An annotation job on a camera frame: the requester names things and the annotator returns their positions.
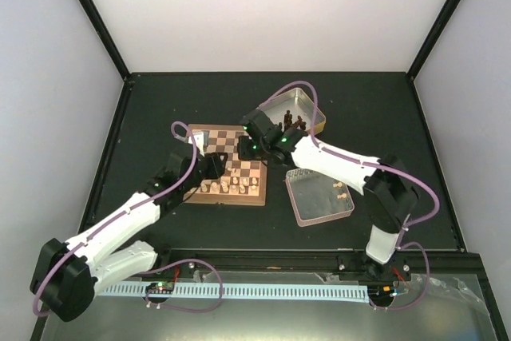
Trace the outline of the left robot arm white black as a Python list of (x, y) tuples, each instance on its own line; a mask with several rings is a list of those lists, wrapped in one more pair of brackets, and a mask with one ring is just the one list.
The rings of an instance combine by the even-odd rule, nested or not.
[(88, 230), (60, 241), (47, 241), (39, 252), (30, 282), (37, 317), (57, 315), (69, 322), (81, 315), (105, 289), (134, 275), (178, 272), (167, 252), (149, 243), (127, 241), (155, 224), (190, 197), (205, 180), (224, 175), (227, 153), (193, 153), (178, 157), (115, 212)]

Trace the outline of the gold tin box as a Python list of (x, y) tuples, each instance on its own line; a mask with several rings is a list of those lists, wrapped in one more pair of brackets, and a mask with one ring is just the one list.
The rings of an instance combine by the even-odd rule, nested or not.
[(289, 89), (275, 98), (272, 98), (263, 106), (260, 106), (259, 109), (277, 125), (283, 121), (283, 115), (289, 109), (294, 118), (297, 118), (297, 116), (300, 115), (305, 120), (307, 123), (307, 132), (311, 129), (314, 102), (302, 89), (298, 87)]

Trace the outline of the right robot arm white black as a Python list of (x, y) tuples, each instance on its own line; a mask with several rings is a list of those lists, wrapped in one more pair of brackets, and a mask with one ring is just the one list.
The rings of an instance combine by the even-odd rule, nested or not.
[(323, 174), (366, 198), (372, 226), (362, 267), (373, 280), (387, 275), (406, 218), (418, 202), (416, 188), (401, 169), (393, 167), (401, 165), (398, 158), (381, 160), (341, 150), (317, 140), (311, 130), (279, 127), (260, 109), (251, 111), (240, 124), (263, 159)]

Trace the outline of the wooden chess board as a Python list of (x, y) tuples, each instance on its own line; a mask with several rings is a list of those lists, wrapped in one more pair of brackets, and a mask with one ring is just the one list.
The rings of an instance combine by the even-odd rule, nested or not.
[(206, 153), (227, 153), (224, 175), (204, 180), (200, 187), (185, 194), (189, 204), (230, 204), (264, 206), (267, 191), (267, 166), (262, 161), (246, 161), (238, 156), (238, 141), (246, 132), (239, 125), (191, 125), (194, 133), (208, 139)]

